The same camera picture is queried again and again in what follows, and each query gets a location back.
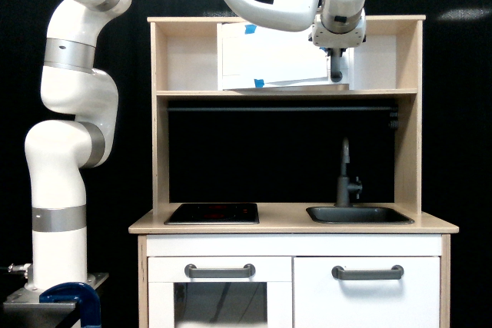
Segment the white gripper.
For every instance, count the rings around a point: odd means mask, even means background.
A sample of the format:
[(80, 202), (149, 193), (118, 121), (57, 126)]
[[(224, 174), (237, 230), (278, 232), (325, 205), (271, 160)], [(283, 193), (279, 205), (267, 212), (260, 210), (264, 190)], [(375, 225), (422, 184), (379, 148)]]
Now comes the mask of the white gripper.
[(365, 12), (361, 13), (360, 19), (354, 29), (344, 34), (336, 34), (326, 29), (321, 22), (321, 16), (316, 15), (311, 29), (309, 39), (319, 47), (326, 55), (331, 55), (331, 48), (339, 48), (343, 55), (347, 48), (356, 48), (365, 41), (366, 19)]

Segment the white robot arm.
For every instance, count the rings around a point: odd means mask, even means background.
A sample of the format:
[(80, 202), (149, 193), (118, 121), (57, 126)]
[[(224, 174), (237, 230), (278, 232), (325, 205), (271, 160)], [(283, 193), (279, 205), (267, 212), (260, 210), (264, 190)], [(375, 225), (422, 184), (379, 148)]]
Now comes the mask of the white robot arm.
[[(132, 0), (64, 0), (47, 29), (40, 94), (61, 115), (25, 138), (32, 193), (32, 289), (84, 283), (87, 271), (86, 191), (81, 169), (111, 153), (118, 111), (112, 77), (94, 66), (101, 30)], [(331, 49), (353, 47), (365, 30), (365, 0), (224, 0), (238, 16), (279, 31), (314, 28)]]

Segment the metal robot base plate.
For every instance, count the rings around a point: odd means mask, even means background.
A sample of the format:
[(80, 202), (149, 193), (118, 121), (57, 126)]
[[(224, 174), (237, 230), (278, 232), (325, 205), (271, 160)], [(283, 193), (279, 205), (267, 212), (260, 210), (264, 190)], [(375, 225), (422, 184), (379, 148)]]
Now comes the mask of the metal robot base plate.
[[(83, 282), (93, 287), (101, 300), (107, 273), (95, 273)], [(22, 287), (1, 304), (2, 327), (81, 327), (80, 313), (75, 303), (39, 303), (44, 291)]]

